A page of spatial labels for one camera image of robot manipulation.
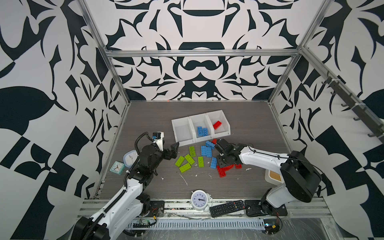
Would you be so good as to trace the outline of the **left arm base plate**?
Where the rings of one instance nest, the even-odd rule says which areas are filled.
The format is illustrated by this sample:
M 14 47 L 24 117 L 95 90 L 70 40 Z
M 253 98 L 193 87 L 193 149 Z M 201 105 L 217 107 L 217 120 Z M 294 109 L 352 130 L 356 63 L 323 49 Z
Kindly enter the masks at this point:
M 162 217 L 164 215 L 164 208 L 164 201 L 149 201 L 148 203 L 144 204 L 144 217 Z

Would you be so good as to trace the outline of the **blue brick bottom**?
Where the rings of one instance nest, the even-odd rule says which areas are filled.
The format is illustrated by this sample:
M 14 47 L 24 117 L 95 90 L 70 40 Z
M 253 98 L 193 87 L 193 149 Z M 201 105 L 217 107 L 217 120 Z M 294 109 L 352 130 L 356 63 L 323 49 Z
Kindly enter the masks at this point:
M 204 136 L 204 137 L 206 137 L 206 136 L 209 135 L 209 131 L 208 131 L 207 128 L 202 128 L 202 130 L 203 130 L 203 136 Z

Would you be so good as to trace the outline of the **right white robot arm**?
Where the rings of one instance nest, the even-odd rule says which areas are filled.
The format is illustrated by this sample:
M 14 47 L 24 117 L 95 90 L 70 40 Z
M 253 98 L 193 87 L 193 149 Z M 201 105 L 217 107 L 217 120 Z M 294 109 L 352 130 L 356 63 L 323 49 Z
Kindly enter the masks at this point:
M 320 172 L 297 151 L 278 154 L 257 150 L 245 144 L 234 145 L 225 139 L 217 140 L 218 166 L 252 165 L 282 177 L 283 182 L 263 195 L 256 205 L 250 205 L 248 216 L 273 216 L 285 204 L 299 200 L 309 203 L 323 180 Z

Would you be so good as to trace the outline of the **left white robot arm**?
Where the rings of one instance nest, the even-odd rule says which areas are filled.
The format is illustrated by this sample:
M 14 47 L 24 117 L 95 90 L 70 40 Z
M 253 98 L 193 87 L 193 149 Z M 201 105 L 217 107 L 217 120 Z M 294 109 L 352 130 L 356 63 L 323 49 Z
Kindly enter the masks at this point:
M 72 240 L 116 240 L 137 217 L 150 212 L 150 196 L 144 192 L 163 160 L 176 159 L 180 144 L 164 148 L 164 133 L 142 133 L 135 141 L 138 154 L 124 176 L 122 188 L 91 217 L 81 217 L 72 232 Z

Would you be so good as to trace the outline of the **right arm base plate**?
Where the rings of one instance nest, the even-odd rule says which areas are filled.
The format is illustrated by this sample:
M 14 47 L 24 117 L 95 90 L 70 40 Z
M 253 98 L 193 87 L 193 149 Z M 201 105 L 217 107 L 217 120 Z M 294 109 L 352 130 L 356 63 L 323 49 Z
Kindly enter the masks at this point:
M 272 207 L 268 202 L 261 200 L 245 200 L 246 215 L 248 217 L 261 216 L 287 216 L 288 211 L 285 205 L 279 208 Z

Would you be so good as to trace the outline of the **red brick bottom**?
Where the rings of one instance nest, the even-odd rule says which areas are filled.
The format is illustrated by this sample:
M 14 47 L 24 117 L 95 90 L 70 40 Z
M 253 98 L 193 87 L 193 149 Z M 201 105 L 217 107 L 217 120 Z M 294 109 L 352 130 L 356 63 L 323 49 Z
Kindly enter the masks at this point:
M 221 168 L 219 165 L 217 165 L 217 170 L 218 170 L 220 178 L 225 177 L 226 176 L 226 172 L 231 170 L 233 167 L 234 167 L 234 165 L 229 165 L 229 166 Z

